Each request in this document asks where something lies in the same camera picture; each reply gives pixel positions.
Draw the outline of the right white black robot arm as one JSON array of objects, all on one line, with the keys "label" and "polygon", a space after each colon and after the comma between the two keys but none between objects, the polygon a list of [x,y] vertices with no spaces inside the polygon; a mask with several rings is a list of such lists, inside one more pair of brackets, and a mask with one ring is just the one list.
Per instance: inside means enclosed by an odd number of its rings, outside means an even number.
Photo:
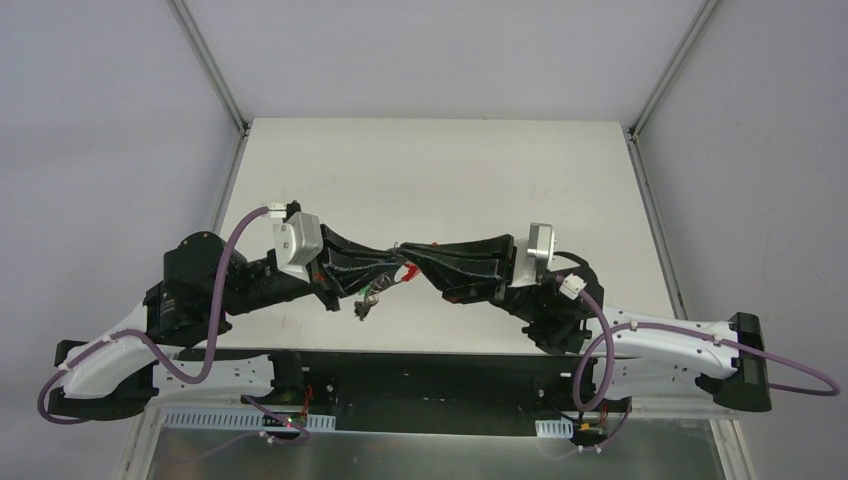
[{"label": "right white black robot arm", "polygon": [[569,400],[583,410],[631,396],[702,395],[743,412],[772,408],[758,317],[688,322],[606,306],[589,263],[556,248],[554,229],[531,225],[448,244],[405,242],[398,255],[415,265],[452,304],[489,303],[524,321],[530,341],[550,355],[574,354]]}]

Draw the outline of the keyring bunch with tags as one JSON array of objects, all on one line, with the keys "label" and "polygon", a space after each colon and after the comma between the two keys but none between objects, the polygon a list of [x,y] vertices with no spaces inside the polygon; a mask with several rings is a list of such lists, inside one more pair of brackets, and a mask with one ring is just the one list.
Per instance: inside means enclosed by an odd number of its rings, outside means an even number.
[{"label": "keyring bunch with tags", "polygon": [[393,259],[398,263],[387,273],[381,273],[375,279],[370,280],[357,294],[353,311],[359,321],[364,321],[370,311],[379,303],[379,295],[394,286],[408,283],[421,273],[420,268],[404,256],[395,252],[398,244],[395,244]]}]

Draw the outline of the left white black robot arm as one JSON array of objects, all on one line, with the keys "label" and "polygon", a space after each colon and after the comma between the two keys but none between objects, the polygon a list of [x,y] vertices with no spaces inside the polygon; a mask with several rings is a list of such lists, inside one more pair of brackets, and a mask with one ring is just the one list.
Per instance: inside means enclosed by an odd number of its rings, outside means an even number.
[{"label": "left white black robot arm", "polygon": [[213,374],[229,317],[307,296],[337,311],[341,299],[408,264],[309,218],[276,224],[272,249],[249,260],[235,248],[245,228],[229,240],[208,231],[185,238],[165,253],[162,280],[118,325],[87,343],[60,342],[57,371],[37,396],[39,415],[58,425],[132,418],[162,391],[155,371],[186,386]]}]

